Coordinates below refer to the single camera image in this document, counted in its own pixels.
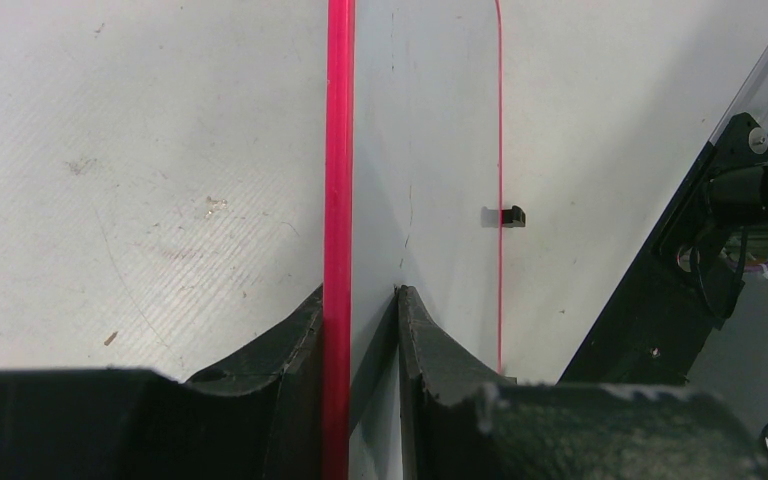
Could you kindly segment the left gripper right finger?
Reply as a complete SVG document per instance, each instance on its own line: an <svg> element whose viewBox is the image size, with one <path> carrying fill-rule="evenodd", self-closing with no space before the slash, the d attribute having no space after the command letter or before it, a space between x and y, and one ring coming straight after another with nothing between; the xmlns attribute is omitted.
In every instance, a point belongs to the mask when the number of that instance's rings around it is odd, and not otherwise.
<svg viewBox="0 0 768 480"><path fill-rule="evenodd" d="M402 468L406 479L501 479L479 429L484 386L512 381L485 365L432 318L418 290L395 292Z"/></svg>

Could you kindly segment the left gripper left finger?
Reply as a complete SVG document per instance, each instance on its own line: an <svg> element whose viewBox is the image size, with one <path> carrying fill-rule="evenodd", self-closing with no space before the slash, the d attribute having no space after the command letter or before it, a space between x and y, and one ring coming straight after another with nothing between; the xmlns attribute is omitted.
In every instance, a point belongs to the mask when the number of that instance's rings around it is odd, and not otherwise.
<svg viewBox="0 0 768 480"><path fill-rule="evenodd" d="M284 320L187 385L209 396L201 479L321 476L322 288Z"/></svg>

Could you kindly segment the pink-framed whiteboard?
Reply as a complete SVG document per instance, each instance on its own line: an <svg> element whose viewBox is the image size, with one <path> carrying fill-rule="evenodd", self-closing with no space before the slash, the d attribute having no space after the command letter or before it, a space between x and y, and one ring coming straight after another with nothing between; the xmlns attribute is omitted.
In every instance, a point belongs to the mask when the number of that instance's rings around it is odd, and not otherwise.
<svg viewBox="0 0 768 480"><path fill-rule="evenodd" d="M413 286L501 363L503 40L496 1L328 5L323 467L401 463L384 312Z"/></svg>

